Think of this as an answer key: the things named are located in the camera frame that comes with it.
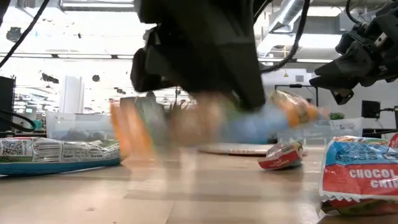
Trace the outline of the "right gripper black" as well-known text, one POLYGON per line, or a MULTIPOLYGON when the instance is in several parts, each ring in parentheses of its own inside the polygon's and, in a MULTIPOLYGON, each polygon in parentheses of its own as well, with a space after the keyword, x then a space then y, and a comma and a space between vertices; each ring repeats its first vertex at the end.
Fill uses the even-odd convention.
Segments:
POLYGON ((377 16, 354 25, 356 50, 315 70, 312 86, 330 90, 338 105, 346 104, 353 88, 371 86, 379 80, 397 79, 397 14, 377 16))

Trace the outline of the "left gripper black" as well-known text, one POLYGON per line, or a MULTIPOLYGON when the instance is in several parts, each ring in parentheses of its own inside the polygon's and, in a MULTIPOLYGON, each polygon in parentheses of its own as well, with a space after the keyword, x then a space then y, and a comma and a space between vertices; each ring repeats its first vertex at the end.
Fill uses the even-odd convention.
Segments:
POLYGON ((265 104, 253 31, 257 1, 135 0, 135 10, 141 22, 188 37, 189 47, 175 46, 188 92, 235 94, 245 110, 265 104))

